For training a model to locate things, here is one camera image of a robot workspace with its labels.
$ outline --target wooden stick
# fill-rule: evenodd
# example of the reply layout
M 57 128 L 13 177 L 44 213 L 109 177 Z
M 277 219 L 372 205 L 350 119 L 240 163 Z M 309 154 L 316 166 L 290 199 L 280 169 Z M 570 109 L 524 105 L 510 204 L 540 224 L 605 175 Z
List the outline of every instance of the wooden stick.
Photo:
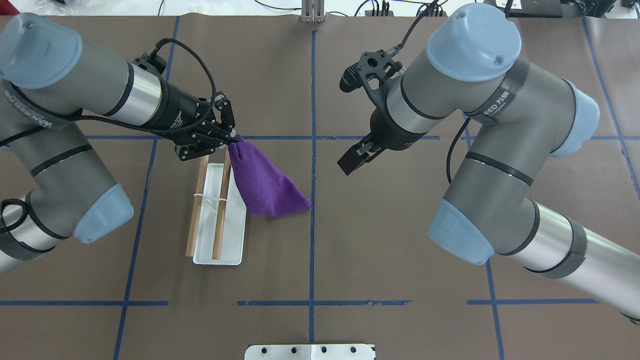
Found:
M 229 152 L 225 155 L 225 166 L 222 170 L 222 185 L 220 186 L 220 198 L 226 199 L 229 195 L 229 178 L 231 176 L 231 159 Z M 225 229 L 225 213 L 227 212 L 227 202 L 218 202 L 218 217 L 216 219 L 216 234 L 213 237 L 213 254 L 211 259 L 219 260 L 222 251 L 222 233 Z
M 200 158 L 200 168 L 198 169 L 198 183 L 196 193 L 204 192 L 204 179 L 207 176 L 207 165 L 209 155 Z M 191 209 L 191 224 L 189 225 L 189 237 L 187 238 L 187 252 L 185 256 L 193 257 L 196 250 L 196 237 L 198 236 L 198 224 L 200 223 L 200 207 L 202 206 L 202 196 L 193 197 L 193 209 Z

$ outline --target robotic arm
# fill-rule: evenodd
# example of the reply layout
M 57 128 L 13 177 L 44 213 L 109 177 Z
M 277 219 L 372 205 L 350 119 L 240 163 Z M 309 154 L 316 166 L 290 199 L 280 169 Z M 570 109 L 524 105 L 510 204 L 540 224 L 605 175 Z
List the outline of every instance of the robotic arm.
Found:
M 385 149 L 408 148 L 461 109 L 483 126 L 438 205 L 430 237 L 477 265 L 494 253 L 507 256 L 640 325 L 640 256 L 526 197 L 546 158 L 580 149 L 600 113 L 569 81 L 520 56 L 520 45 L 500 10 L 474 3 L 448 18 L 401 76 L 391 79 L 402 69 L 390 59 L 398 47 L 364 53 L 340 88 L 365 88 L 376 105 L 371 133 L 338 164 L 349 175 Z
M 0 35 L 0 147 L 10 147 L 38 188 L 2 201 L 0 274 L 72 235 L 95 241 L 133 216 L 122 187 L 75 120 L 160 135 L 176 144 L 181 161 L 238 141 L 223 93 L 214 90 L 208 101 L 162 79 L 166 62 L 156 52 L 167 42 L 183 46 L 165 39 L 129 63 L 43 17 L 23 13 L 9 22 Z M 83 109 L 111 119 L 81 117 Z

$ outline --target purple towel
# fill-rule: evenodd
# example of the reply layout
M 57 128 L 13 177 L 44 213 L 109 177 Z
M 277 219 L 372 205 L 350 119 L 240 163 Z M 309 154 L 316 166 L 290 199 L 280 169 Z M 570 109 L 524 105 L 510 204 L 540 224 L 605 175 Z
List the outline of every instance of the purple towel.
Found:
M 229 145 L 238 192 L 253 215 L 283 217 L 311 208 L 291 180 L 254 144 L 244 141 Z

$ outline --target light blue plastic cover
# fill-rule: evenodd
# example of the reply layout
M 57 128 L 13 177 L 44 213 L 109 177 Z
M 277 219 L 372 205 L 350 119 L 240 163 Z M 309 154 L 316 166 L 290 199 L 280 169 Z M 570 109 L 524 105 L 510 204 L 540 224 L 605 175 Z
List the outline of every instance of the light blue plastic cover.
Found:
M 575 96 L 575 117 L 571 131 L 569 131 L 564 143 L 550 154 L 554 158 L 569 156 L 580 150 L 582 143 L 589 140 L 596 132 L 600 120 L 600 108 L 595 100 L 578 90 L 569 81 L 566 82 L 571 85 Z
M 497 8 L 472 3 L 457 9 L 429 38 L 426 52 L 442 74 L 487 81 L 504 74 L 520 55 L 516 26 Z
M 494 253 L 480 230 L 445 199 L 438 204 L 429 236 L 446 251 L 472 264 L 482 265 Z
M 74 236 L 83 243 L 114 231 L 133 217 L 133 206 L 120 184 L 114 185 L 93 204 L 74 230 Z
M 16 15 L 0 35 L 0 78 L 39 89 L 64 78 L 82 53 L 82 38 L 34 13 Z

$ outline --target red object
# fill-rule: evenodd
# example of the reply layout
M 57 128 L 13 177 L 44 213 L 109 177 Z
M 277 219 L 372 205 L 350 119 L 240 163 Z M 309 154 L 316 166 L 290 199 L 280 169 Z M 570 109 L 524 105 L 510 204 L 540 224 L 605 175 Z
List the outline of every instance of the red object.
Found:
M 0 15 L 18 15 L 19 13 L 9 0 L 0 0 Z

